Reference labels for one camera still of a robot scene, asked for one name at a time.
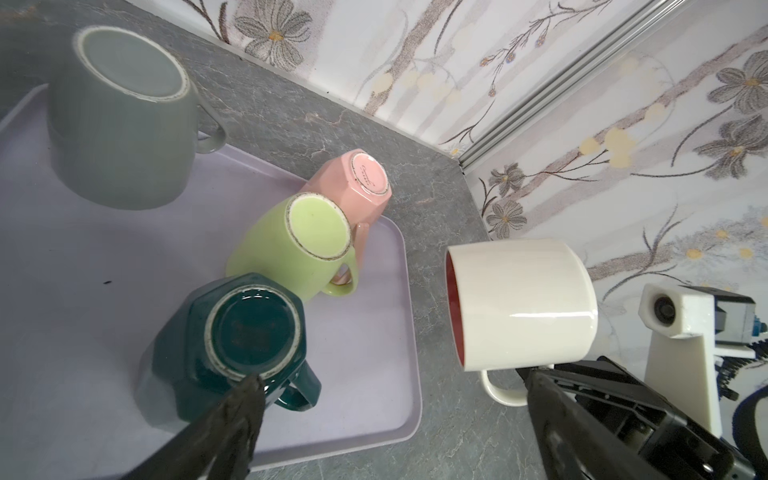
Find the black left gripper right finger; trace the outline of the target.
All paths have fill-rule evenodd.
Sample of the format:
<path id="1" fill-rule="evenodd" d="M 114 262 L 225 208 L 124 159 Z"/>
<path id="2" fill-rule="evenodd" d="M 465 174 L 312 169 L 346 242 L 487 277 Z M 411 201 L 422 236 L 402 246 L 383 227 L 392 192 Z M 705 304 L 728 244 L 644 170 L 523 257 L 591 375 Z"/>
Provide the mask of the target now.
<path id="1" fill-rule="evenodd" d="M 530 368 L 527 405 L 549 479 L 663 479 L 569 395 L 606 400 L 630 384 L 617 367 Z"/>

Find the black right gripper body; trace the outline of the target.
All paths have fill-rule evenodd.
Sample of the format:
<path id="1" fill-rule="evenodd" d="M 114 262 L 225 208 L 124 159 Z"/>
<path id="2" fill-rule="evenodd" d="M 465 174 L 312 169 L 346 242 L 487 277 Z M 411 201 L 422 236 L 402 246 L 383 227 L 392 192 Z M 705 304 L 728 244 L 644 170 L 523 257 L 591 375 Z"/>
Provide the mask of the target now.
<path id="1" fill-rule="evenodd" d="M 716 437 L 605 356 L 560 367 L 617 367 L 623 387 L 618 397 L 569 396 L 593 413 L 632 452 L 663 473 L 663 479 L 753 479 L 752 464 L 733 446 Z"/>

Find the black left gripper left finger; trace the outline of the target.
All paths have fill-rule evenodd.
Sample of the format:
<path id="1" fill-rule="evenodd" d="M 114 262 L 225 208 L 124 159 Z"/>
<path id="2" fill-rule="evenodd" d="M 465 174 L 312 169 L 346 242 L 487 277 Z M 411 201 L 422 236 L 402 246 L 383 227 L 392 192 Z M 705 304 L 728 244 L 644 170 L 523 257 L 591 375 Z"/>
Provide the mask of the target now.
<path id="1" fill-rule="evenodd" d="M 244 479 L 266 409 L 264 382 L 244 378 L 125 479 Z"/>

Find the cream mug red inside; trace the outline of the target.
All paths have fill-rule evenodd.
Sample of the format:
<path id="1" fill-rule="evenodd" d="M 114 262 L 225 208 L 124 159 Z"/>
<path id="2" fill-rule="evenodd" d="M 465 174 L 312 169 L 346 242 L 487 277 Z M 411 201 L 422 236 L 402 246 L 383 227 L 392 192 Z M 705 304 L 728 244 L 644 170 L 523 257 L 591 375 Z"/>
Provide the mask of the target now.
<path id="1" fill-rule="evenodd" d="M 495 370 L 583 360 L 598 330 L 598 306 L 581 259 L 561 240 L 500 240 L 448 247 L 449 318 L 459 364 L 487 395 L 524 407 L 527 392 L 494 385 Z"/>

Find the dark green ceramic mug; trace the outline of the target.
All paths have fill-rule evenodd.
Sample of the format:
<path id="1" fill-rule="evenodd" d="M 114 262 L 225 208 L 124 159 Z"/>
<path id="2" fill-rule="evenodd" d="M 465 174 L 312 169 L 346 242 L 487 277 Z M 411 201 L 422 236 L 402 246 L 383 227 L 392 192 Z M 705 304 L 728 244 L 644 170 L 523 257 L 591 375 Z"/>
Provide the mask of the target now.
<path id="1" fill-rule="evenodd" d="M 298 296 L 257 273 L 216 280 L 190 293 L 148 346 L 135 400 L 148 424 L 179 432 L 257 374 L 267 405 L 307 411 L 322 384 L 306 356 Z"/>

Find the light green ceramic mug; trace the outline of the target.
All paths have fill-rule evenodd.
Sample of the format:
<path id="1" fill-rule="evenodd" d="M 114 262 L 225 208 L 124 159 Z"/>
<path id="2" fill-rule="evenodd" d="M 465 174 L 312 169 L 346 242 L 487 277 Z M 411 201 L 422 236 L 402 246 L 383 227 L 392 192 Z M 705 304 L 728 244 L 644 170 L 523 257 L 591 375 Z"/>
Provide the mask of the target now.
<path id="1" fill-rule="evenodd" d="M 319 293 L 346 296 L 359 283 L 351 226 L 324 195 L 304 192 L 271 208 L 245 234 L 225 274 L 258 273 L 304 302 Z"/>

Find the pink ceramic mug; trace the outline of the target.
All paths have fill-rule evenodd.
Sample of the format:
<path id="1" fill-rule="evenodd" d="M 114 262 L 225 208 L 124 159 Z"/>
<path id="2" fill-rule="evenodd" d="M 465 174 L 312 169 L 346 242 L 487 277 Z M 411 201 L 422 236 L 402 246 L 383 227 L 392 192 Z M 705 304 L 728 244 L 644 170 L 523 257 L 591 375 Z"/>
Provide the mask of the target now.
<path id="1" fill-rule="evenodd" d="M 301 193 L 324 195 L 335 202 L 350 223 L 359 268 L 371 226 L 381 217 L 392 195 L 382 165 L 362 149 L 327 161 L 303 186 Z"/>

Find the grey ceramic mug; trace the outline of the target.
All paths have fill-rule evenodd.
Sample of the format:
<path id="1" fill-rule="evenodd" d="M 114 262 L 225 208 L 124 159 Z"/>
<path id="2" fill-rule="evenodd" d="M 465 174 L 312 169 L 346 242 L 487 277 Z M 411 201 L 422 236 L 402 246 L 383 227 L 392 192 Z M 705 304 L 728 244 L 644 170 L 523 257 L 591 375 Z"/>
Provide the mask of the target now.
<path id="1" fill-rule="evenodd" d="M 76 31 L 48 86 L 52 168 L 75 194 L 123 210 L 167 205 L 199 154 L 227 141 L 183 65 L 123 28 Z"/>

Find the lavender plastic tray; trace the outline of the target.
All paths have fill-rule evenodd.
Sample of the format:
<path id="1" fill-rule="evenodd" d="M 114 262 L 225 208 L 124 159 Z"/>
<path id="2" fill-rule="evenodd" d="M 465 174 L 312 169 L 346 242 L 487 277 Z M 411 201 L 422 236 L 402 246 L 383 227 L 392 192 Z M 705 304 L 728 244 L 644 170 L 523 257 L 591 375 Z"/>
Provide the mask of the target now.
<path id="1" fill-rule="evenodd" d="M 116 476 L 170 438 L 135 402 L 143 353 L 303 180 L 227 146 L 199 156 L 164 207 L 94 204 L 51 168 L 46 93 L 34 88 L 1 123 L 1 475 Z M 253 469 L 403 441 L 420 424 L 405 244 L 390 219 L 370 231 L 357 290 L 305 311 L 319 403 L 268 408 Z"/>

